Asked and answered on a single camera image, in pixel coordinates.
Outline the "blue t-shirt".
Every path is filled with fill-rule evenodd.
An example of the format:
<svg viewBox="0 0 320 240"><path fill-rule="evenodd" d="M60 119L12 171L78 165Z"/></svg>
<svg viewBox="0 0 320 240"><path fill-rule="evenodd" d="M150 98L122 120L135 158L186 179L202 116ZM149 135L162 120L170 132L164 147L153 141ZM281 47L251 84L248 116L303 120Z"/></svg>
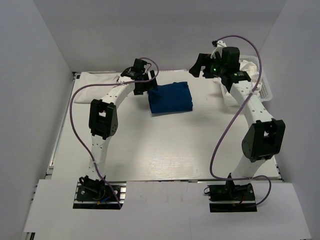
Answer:
<svg viewBox="0 0 320 240"><path fill-rule="evenodd" d="M150 90L147 94L152 114L182 113L193 110L192 95L186 81L159 85L157 90Z"/></svg>

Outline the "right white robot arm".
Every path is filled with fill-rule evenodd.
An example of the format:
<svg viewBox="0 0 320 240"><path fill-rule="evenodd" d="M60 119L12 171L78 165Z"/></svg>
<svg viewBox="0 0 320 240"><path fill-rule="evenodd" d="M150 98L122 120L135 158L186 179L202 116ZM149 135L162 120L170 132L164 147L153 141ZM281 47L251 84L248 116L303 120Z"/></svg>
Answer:
<svg viewBox="0 0 320 240"><path fill-rule="evenodd" d="M248 131L241 143L243 155L225 181L226 195L233 200L243 195L258 169L280 152L286 128L283 120L276 120L265 109L254 94L250 75L240 66L240 50L225 46L214 54L200 53L189 70L195 78L220 78L247 121Z"/></svg>

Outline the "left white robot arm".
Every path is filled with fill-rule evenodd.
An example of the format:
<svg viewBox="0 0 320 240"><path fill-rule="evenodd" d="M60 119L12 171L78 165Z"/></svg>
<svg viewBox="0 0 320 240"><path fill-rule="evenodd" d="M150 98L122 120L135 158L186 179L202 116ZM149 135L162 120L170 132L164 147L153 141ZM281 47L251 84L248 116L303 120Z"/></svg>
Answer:
<svg viewBox="0 0 320 240"><path fill-rule="evenodd" d="M90 185L88 193L96 200L103 198L106 193L103 184L106 179L107 151L119 126L117 110L120 104L130 93L142 95L158 88L157 73L154 70L146 70L146 66L152 63L154 61L146 57L135 59L133 66L120 74L116 86L101 99L93 99L90 103L91 162L81 184Z"/></svg>

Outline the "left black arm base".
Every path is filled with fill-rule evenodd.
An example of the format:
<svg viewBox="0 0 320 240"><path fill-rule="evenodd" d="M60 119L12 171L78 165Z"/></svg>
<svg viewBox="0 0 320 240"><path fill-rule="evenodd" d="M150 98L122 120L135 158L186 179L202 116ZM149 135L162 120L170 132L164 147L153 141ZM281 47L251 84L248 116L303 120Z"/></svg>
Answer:
<svg viewBox="0 0 320 240"><path fill-rule="evenodd" d="M80 183L76 187L72 208L78 210L120 210L109 186L105 185L100 193L95 193Z"/></svg>

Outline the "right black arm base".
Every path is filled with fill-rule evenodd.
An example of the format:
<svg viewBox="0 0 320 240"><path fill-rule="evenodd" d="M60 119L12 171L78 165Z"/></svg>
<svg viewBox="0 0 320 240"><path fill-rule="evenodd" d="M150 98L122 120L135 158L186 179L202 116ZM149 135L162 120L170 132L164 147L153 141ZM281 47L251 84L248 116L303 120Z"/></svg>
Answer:
<svg viewBox="0 0 320 240"><path fill-rule="evenodd" d="M208 185L203 193L209 197L211 213L257 212L256 197L251 183L244 186Z"/></svg>

